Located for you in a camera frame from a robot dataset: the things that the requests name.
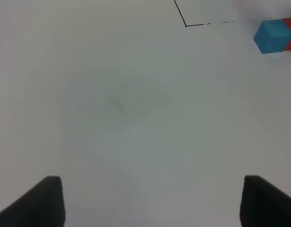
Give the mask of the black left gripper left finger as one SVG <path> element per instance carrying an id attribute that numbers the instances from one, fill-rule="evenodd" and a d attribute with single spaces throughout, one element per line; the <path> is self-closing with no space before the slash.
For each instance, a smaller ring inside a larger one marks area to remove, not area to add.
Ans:
<path id="1" fill-rule="evenodd" d="M 0 227 L 63 227 L 62 180 L 47 176 L 0 212 Z"/>

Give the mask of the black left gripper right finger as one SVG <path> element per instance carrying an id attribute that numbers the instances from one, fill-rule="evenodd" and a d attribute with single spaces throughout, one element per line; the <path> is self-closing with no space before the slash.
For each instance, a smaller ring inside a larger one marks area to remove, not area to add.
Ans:
<path id="1" fill-rule="evenodd" d="M 239 218 L 243 227 L 291 227 L 291 197 L 264 178 L 247 175 Z"/>

